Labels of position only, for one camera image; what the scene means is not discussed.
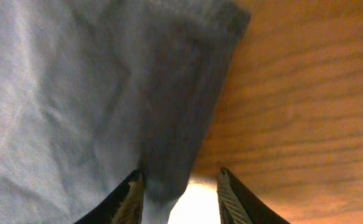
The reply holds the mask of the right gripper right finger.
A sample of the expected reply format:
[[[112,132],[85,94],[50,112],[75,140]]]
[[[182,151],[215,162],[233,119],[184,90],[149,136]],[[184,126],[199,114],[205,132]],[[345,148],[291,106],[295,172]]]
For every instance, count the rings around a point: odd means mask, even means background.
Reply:
[[[217,178],[217,196],[221,224],[290,224],[225,167]]]

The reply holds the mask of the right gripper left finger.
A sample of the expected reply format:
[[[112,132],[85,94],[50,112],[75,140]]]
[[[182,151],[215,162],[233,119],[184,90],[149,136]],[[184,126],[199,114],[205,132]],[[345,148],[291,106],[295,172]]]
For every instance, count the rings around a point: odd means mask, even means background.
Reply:
[[[75,224],[141,224],[144,179],[134,170],[97,207]]]

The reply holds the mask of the navy blue denim shorts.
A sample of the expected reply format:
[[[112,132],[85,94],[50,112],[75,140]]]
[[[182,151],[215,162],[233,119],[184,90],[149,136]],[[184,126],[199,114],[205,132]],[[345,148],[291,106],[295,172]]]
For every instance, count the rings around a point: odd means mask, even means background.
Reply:
[[[235,1],[0,0],[0,223],[74,223],[135,169],[167,223],[250,22]]]

